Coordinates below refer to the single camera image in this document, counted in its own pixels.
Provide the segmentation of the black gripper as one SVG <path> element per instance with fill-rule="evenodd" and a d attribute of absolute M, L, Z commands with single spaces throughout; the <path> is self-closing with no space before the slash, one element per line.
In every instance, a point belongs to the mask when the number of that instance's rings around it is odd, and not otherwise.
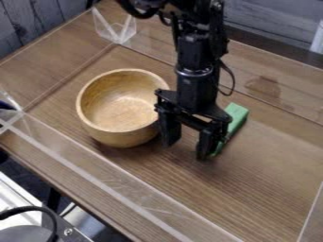
<path fill-rule="evenodd" d="M 177 89 L 158 89 L 155 110 L 159 115 L 162 143 L 171 147 L 182 137 L 182 126 L 199 131 L 197 158 L 206 160 L 219 153 L 226 140 L 231 115 L 217 103 L 219 69 L 175 69 Z"/>

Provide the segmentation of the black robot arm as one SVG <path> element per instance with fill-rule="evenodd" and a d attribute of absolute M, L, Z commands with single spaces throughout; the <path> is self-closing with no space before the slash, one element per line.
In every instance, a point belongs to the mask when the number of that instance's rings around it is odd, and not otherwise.
<path fill-rule="evenodd" d="M 229 53 L 223 25 L 223 0 L 117 0 L 138 19 L 158 16 L 173 28 L 178 55 L 177 89 L 157 90 L 155 111 L 163 144 L 173 146 L 182 137 L 182 127 L 199 132 L 197 157 L 207 159 L 225 140 L 231 115 L 217 103 L 219 72 Z"/>

